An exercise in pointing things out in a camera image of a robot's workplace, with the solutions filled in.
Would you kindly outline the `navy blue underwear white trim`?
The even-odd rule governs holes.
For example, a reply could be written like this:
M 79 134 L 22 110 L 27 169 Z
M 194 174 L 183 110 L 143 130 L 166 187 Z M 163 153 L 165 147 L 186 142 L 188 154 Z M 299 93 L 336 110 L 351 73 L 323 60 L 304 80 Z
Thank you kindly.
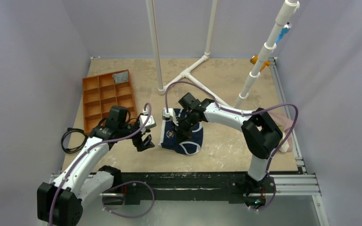
M 195 155 L 199 153 L 203 144 L 204 136 L 188 137 L 188 139 L 183 142 L 177 142 L 174 126 L 175 124 L 173 124 L 172 121 L 162 121 L 159 146 L 183 155 Z

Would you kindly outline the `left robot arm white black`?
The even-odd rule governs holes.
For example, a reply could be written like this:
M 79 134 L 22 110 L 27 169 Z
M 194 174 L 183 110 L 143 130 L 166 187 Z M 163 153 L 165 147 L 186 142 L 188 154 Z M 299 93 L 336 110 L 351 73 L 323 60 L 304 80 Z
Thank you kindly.
M 92 129 L 76 158 L 52 182 L 43 182 L 37 189 L 37 218 L 50 226 L 75 226 L 80 221 L 84 208 L 97 196 L 108 190 L 124 194 L 130 184 L 124 182 L 121 171 L 103 166 L 90 177 L 98 162 L 120 141 L 130 139 L 138 151 L 154 147 L 151 135 L 142 136 L 155 127 L 150 103 L 145 103 L 143 113 L 136 122 L 129 124 L 127 109 L 112 106 L 109 115 Z

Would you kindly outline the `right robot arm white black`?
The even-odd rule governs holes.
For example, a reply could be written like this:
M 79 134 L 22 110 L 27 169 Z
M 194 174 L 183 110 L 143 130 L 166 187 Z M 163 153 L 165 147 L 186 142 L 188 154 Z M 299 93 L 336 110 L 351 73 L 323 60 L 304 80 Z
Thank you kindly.
M 283 139 L 281 130 L 264 109 L 244 112 L 224 108 L 212 99 L 199 101 L 191 93 L 184 95 L 179 104 L 186 114 L 178 118 L 173 126 L 178 142 L 191 138 L 192 128 L 203 121 L 218 123 L 242 132 L 252 154 L 246 186 L 253 192 L 264 186 L 271 154 Z

